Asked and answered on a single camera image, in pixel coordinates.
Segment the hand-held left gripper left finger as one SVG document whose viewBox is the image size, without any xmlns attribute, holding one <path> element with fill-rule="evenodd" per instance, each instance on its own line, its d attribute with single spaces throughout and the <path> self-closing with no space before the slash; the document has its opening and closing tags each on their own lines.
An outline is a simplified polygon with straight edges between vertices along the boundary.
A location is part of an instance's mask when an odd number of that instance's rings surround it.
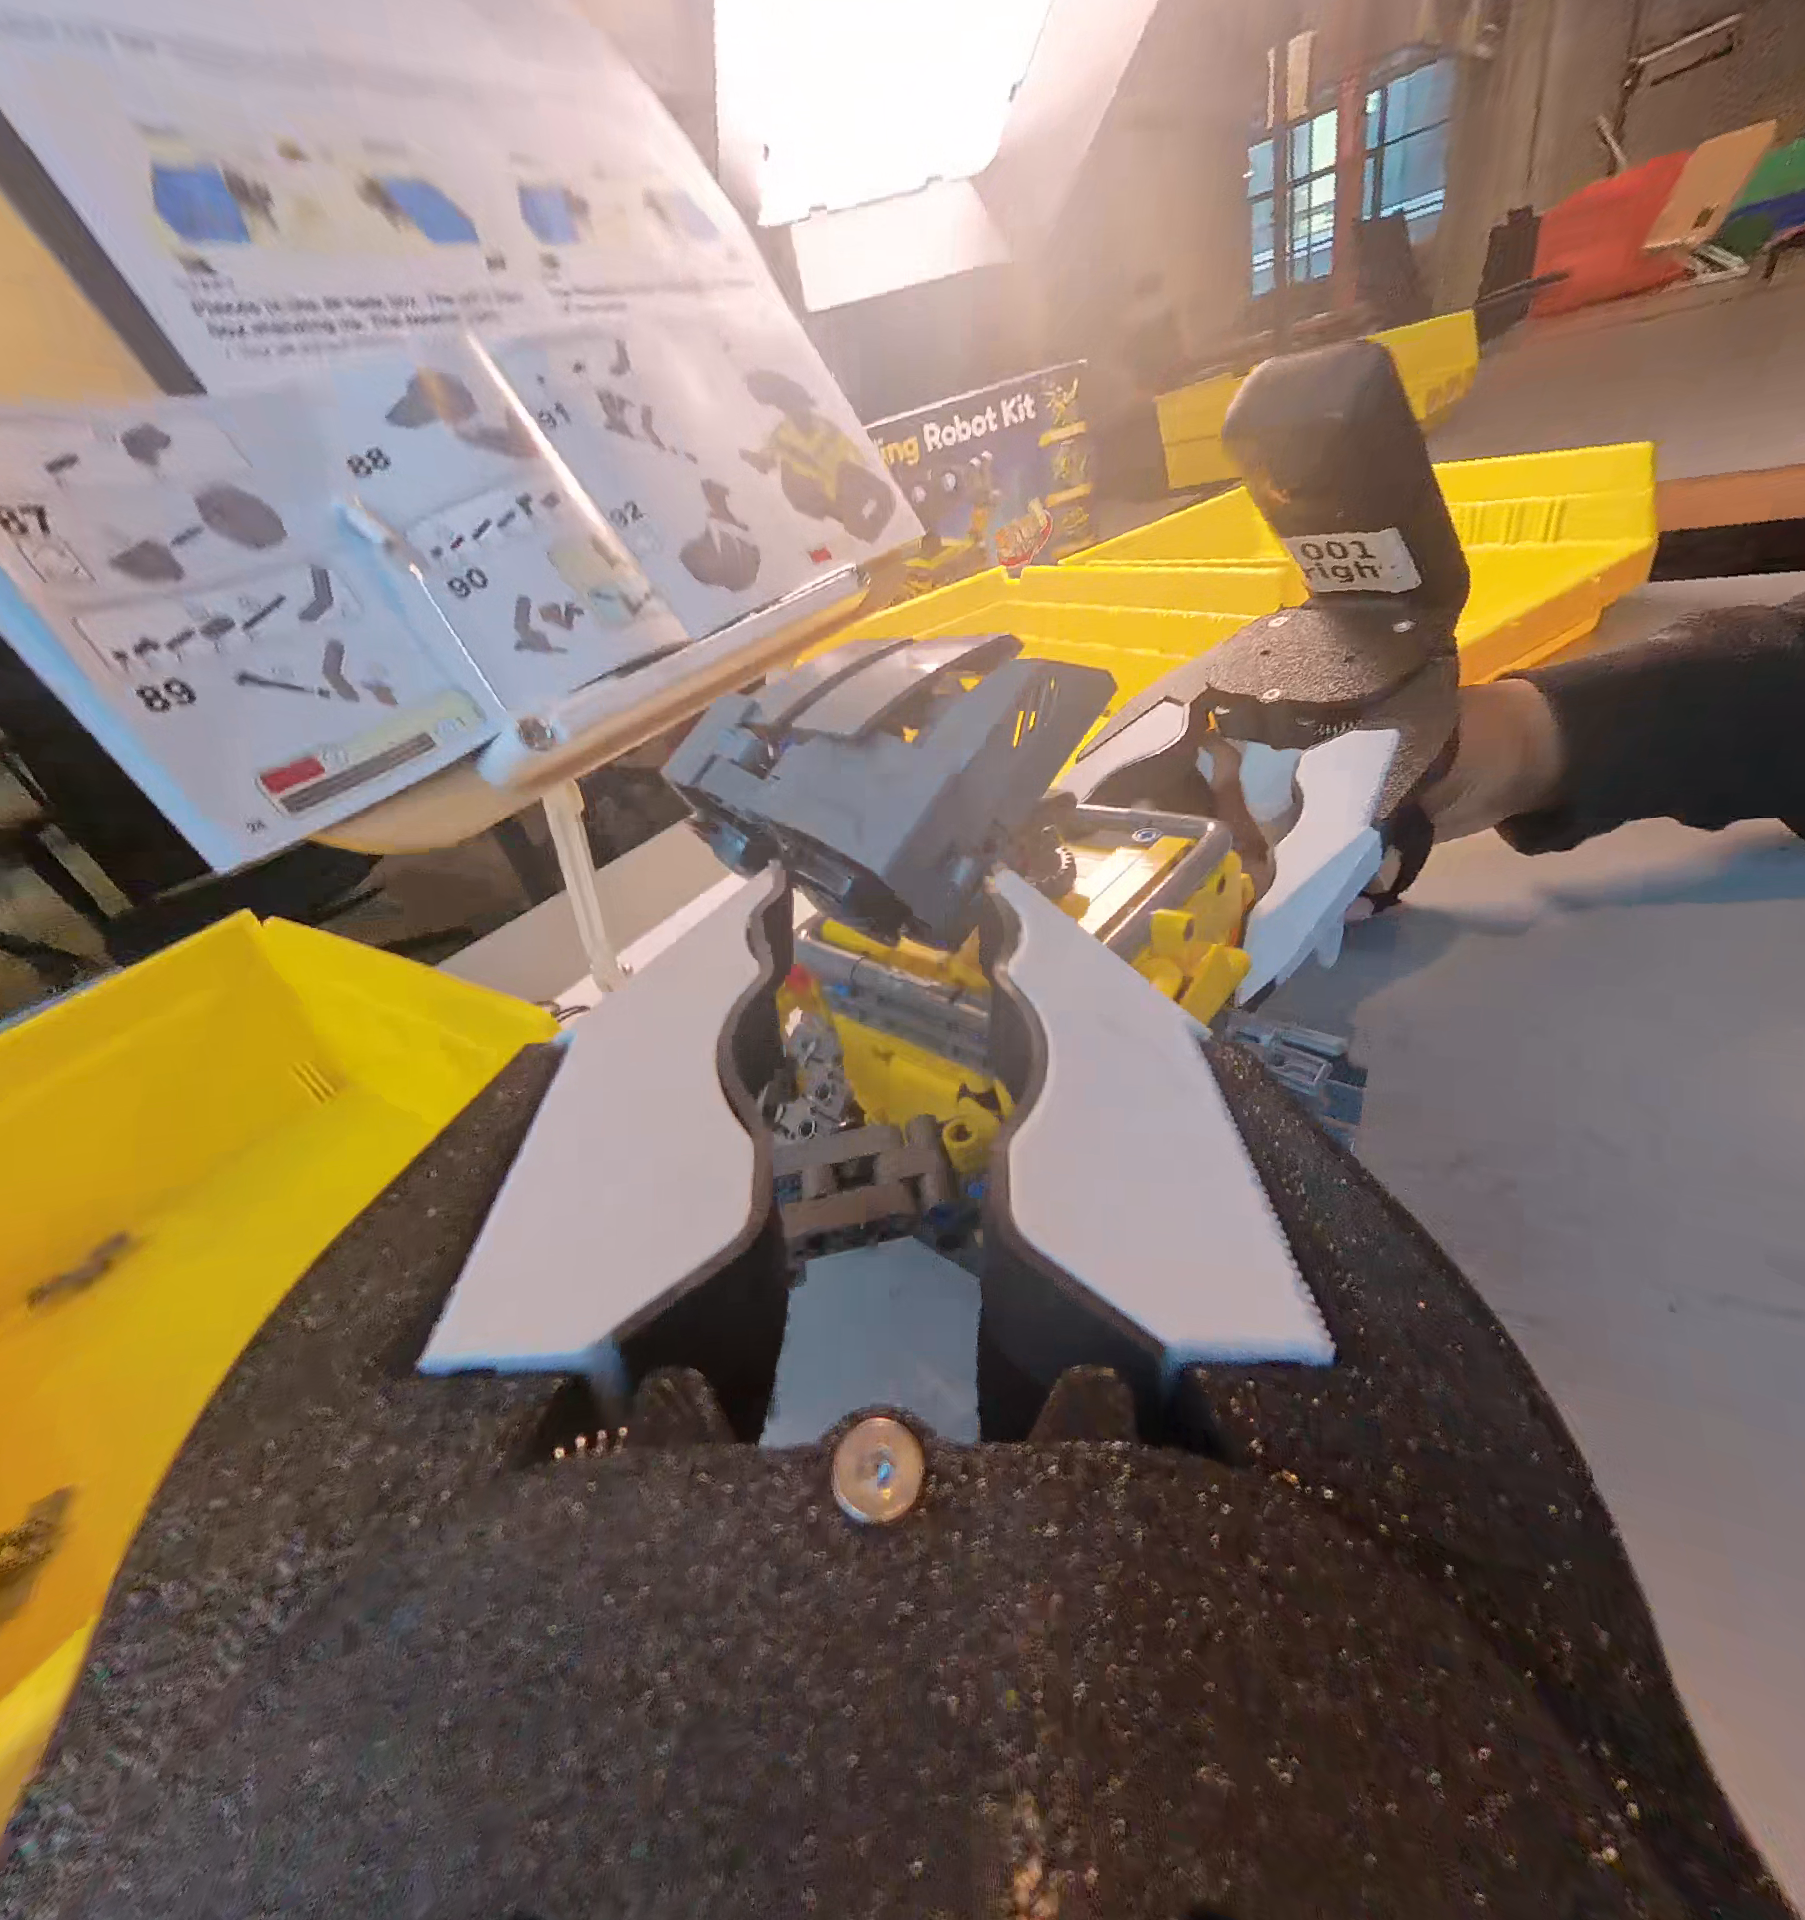
<svg viewBox="0 0 1805 1920">
<path fill-rule="evenodd" d="M 598 1374 L 770 1221 L 785 873 L 716 904 L 589 1011 L 425 1345 L 425 1376 Z"/>
</svg>

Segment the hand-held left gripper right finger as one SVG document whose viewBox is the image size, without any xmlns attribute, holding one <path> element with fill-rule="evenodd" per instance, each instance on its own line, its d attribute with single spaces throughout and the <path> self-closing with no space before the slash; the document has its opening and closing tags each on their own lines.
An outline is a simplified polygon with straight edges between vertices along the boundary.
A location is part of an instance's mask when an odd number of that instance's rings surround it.
<svg viewBox="0 0 1805 1920">
<path fill-rule="evenodd" d="M 991 1070 L 1011 1116 L 987 1236 L 1015 1362 L 1329 1367 L 1335 1340 L 1204 1026 L 1033 882 L 992 880 L 988 912 Z"/>
</svg>

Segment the bright ceiling light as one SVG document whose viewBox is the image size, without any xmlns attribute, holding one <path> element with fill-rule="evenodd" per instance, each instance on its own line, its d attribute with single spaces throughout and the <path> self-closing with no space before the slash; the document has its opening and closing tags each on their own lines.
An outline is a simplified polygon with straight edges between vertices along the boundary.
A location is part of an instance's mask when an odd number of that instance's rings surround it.
<svg viewBox="0 0 1805 1920">
<path fill-rule="evenodd" d="M 1046 243 L 1155 2 L 716 2 L 718 179 L 833 314 Z"/>
</svg>

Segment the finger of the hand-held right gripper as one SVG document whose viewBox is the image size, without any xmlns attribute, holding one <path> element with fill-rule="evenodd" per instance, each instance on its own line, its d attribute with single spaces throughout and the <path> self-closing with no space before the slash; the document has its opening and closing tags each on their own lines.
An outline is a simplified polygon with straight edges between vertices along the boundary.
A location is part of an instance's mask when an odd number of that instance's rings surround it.
<svg viewBox="0 0 1805 1920">
<path fill-rule="evenodd" d="M 1250 969 L 1235 1004 L 1249 1011 L 1306 964 L 1340 961 L 1346 914 L 1385 862 L 1378 809 L 1398 732 L 1343 732 L 1310 749 L 1241 745 L 1238 783 L 1250 818 L 1272 839 L 1272 878 L 1245 925 Z"/>
<path fill-rule="evenodd" d="M 1104 732 L 1067 771 L 1076 805 L 1179 818 L 1216 818 L 1219 803 L 1201 767 L 1202 721 L 1164 700 L 1116 732 Z"/>
</svg>

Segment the robot kit box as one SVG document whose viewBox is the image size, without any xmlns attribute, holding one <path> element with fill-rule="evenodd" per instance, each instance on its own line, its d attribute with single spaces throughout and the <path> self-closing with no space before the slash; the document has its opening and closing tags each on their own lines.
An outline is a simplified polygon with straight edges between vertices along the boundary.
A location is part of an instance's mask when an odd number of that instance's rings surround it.
<svg viewBox="0 0 1805 1920">
<path fill-rule="evenodd" d="M 1097 538 L 1089 365 L 1058 363 L 867 424 L 922 528 L 904 598 L 1058 564 Z"/>
</svg>

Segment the yellow tracked toy robot body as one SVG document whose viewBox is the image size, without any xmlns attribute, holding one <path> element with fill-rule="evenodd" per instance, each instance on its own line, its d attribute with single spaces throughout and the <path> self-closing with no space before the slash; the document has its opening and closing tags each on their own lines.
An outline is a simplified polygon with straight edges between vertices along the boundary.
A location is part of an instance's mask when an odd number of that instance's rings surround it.
<svg viewBox="0 0 1805 1920">
<path fill-rule="evenodd" d="M 1080 930 L 1156 993 L 1242 1044 L 1350 1146 L 1368 1072 L 1345 1038 L 1238 1007 L 1255 882 L 1229 830 L 1153 806 L 1042 803 L 1011 844 Z M 981 929 L 956 945 L 887 933 L 843 856 L 778 852 L 813 909 L 776 995 L 785 1096 L 773 1193 L 796 1265 L 915 1236 L 966 1259 L 1012 1098 L 991 1069 Z"/>
</svg>

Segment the building instruction booklet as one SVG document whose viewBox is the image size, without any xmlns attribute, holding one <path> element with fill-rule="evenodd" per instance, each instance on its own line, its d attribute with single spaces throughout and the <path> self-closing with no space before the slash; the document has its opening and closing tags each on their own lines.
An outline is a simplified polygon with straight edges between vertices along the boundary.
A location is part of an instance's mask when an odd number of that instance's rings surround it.
<svg viewBox="0 0 1805 1920">
<path fill-rule="evenodd" d="M 0 628 L 209 871 L 922 536 L 574 5 L 0 5 L 0 140 L 180 365 L 0 402 Z"/>
</svg>

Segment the person's right hand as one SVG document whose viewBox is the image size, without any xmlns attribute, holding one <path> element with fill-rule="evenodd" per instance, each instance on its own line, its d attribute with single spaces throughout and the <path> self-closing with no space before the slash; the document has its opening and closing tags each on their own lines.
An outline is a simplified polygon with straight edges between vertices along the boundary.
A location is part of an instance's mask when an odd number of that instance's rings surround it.
<svg viewBox="0 0 1805 1920">
<path fill-rule="evenodd" d="M 1549 809 L 1565 767 L 1562 726 L 1537 680 L 1464 687 L 1443 772 L 1419 793 L 1435 844 L 1495 832 Z"/>
</svg>

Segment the small dark building piece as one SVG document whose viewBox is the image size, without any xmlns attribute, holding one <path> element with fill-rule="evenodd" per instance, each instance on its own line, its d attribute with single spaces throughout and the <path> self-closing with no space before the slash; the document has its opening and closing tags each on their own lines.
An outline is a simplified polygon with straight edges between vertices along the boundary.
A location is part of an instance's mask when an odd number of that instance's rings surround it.
<svg viewBox="0 0 1805 1920">
<path fill-rule="evenodd" d="M 62 1550 L 76 1489 L 51 1489 L 32 1500 L 11 1527 L 0 1533 L 0 1626 L 26 1607 L 44 1571 Z"/>
<path fill-rule="evenodd" d="M 106 1236 L 80 1260 L 30 1286 L 24 1297 L 27 1313 L 47 1311 L 93 1288 L 134 1257 L 140 1245 L 140 1236 L 126 1230 Z"/>
</svg>

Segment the yellow plastic bin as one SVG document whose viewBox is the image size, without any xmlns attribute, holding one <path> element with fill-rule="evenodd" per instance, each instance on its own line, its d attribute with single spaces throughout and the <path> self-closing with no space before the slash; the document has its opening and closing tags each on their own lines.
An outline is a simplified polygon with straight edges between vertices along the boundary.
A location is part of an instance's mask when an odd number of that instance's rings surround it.
<svg viewBox="0 0 1805 1920">
<path fill-rule="evenodd" d="M 1110 717 L 1257 618 L 1300 600 L 1293 564 L 998 568 L 867 615 L 815 643 L 805 660 L 870 638 L 1011 635 L 1027 657 L 1106 670 Z"/>
<path fill-rule="evenodd" d="M 1467 687 L 1565 654 L 1650 575 L 1658 542 L 1650 442 L 1451 460 L 1435 474 L 1470 568 L 1457 624 Z M 1236 587 L 1259 579 L 1276 590 L 1278 609 L 1306 594 L 1299 564 L 1245 488 L 1101 540 L 1060 566 L 1164 575 L 1171 611 L 1193 611 L 1206 576 Z"/>
<path fill-rule="evenodd" d="M 0 1533 L 68 1538 L 0 1626 L 0 1835 L 173 1455 L 330 1242 L 515 1060 L 537 1004 L 237 914 L 0 1030 Z M 106 1236 L 140 1251 L 27 1311 Z"/>
<path fill-rule="evenodd" d="M 1474 314 L 1457 310 L 1370 337 L 1385 346 L 1421 424 L 1445 418 L 1470 390 L 1480 344 Z M 1224 421 L 1249 375 L 1219 373 L 1155 396 L 1155 421 L 1169 492 L 1241 482 L 1224 448 Z"/>
</svg>

